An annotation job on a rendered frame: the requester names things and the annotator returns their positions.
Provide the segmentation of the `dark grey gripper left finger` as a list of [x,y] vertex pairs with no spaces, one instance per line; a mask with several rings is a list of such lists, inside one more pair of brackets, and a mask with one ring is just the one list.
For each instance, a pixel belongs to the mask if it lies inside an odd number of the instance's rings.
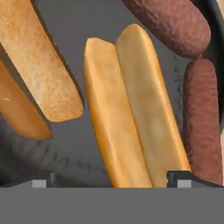
[[41,175],[21,178],[20,180],[1,185],[2,188],[10,188],[16,186],[29,186],[30,188],[50,188],[55,187],[56,174],[49,172]]

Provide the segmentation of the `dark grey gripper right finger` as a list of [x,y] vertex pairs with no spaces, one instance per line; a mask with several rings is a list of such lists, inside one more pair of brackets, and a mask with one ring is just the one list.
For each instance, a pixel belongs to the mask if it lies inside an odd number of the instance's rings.
[[201,188],[201,187],[218,187],[222,188],[222,185],[205,181],[196,177],[190,171],[168,171],[166,173],[167,187],[171,188]]

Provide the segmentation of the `brown sausage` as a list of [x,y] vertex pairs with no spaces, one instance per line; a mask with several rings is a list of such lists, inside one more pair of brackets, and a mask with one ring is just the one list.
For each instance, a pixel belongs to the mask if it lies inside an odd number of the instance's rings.
[[212,33],[191,0],[121,0],[127,9],[166,47],[186,58],[201,55]]
[[223,183],[218,89],[214,64],[197,58],[183,82],[183,141],[192,173],[216,185]]

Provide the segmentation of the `golden hot dog bun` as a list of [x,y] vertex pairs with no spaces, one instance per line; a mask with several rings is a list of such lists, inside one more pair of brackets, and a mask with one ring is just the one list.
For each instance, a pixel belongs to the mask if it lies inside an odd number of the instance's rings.
[[114,187],[165,187],[168,171],[188,171],[151,38],[138,24],[114,44],[89,38],[84,77],[99,149]]
[[83,103],[32,0],[0,0],[0,115],[23,138],[81,117]]

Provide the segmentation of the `dark grey bowl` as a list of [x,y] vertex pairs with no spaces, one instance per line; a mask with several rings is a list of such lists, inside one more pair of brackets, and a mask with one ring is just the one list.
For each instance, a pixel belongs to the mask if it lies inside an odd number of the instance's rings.
[[[89,37],[113,42],[136,18],[121,0],[33,0],[66,66],[80,90],[84,45]],[[224,99],[224,20],[215,0],[192,0],[212,30],[204,55],[217,69]],[[88,113],[77,120],[54,123],[48,141],[17,136],[0,117],[0,184],[55,172],[61,187],[109,187],[111,182],[98,151]]]

